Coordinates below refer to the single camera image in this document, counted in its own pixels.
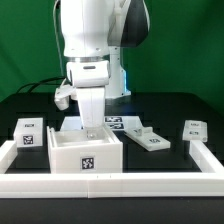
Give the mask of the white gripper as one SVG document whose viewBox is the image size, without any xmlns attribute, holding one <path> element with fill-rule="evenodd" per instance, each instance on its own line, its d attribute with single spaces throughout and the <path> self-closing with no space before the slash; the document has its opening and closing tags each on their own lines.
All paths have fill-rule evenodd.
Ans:
<svg viewBox="0 0 224 224">
<path fill-rule="evenodd" d="M 95 128 L 92 131 L 86 129 L 87 138 L 98 137 L 99 130 L 104 122 L 105 112 L 105 88 L 77 88 L 77 100 L 82 125 L 84 128 Z"/>
</svg>

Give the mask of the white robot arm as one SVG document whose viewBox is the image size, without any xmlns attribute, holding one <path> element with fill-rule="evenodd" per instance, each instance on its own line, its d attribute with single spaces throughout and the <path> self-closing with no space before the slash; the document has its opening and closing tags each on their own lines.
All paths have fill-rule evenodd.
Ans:
<svg viewBox="0 0 224 224">
<path fill-rule="evenodd" d="M 105 86 L 111 76 L 109 48 L 136 47 L 150 20 L 144 0 L 61 0 L 61 30 L 67 78 L 76 90 L 86 135 L 101 135 Z"/>
</svg>

